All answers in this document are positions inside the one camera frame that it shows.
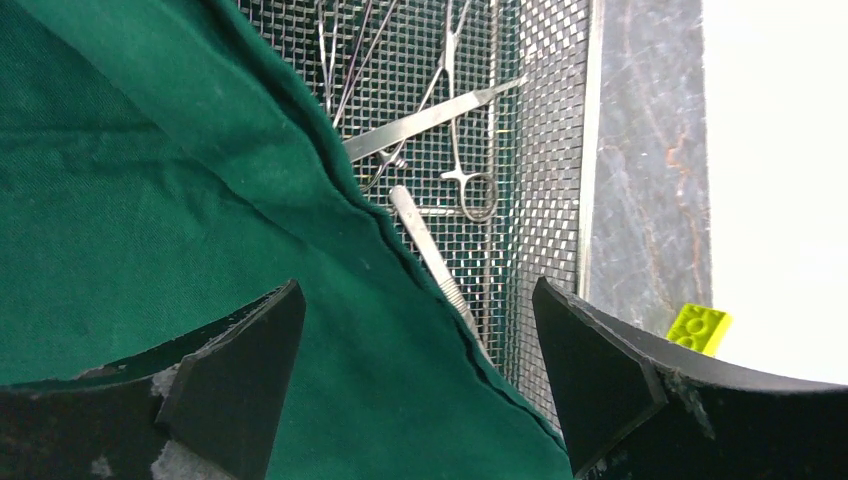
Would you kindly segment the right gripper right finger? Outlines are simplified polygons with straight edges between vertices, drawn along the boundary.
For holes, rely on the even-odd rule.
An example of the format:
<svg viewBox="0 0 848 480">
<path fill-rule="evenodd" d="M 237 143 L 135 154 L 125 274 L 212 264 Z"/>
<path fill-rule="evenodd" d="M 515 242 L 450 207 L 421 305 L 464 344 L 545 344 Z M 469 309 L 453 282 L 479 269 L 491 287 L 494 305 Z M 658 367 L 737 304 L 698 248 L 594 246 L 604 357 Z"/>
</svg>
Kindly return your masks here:
<svg viewBox="0 0 848 480">
<path fill-rule="evenodd" d="M 727 363 L 540 278 L 532 295 L 577 479 L 843 479 L 847 389 Z"/>
</svg>

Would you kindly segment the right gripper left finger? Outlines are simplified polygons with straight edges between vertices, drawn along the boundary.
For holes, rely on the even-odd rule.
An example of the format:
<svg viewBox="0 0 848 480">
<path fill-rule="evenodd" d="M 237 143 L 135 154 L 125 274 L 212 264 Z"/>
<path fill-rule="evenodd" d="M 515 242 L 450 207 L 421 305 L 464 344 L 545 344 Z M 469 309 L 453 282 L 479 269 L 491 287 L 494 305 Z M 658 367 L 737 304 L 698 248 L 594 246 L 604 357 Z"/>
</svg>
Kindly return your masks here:
<svg viewBox="0 0 848 480">
<path fill-rule="evenodd" d="M 5 479 L 261 479 L 306 312 L 289 281 L 68 380 L 1 389 Z"/>
</svg>

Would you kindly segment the green surgical cloth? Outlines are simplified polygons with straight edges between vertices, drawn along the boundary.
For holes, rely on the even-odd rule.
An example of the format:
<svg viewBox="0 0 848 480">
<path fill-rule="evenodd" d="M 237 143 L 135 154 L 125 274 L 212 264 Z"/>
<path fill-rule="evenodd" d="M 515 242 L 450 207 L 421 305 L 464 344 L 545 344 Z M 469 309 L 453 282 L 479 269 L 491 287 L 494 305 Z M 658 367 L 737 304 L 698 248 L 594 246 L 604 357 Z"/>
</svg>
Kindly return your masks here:
<svg viewBox="0 0 848 480">
<path fill-rule="evenodd" d="M 3 382 L 146 350 L 290 279 L 306 318 L 270 478 L 569 476 L 233 2 L 2 3 Z"/>
</svg>

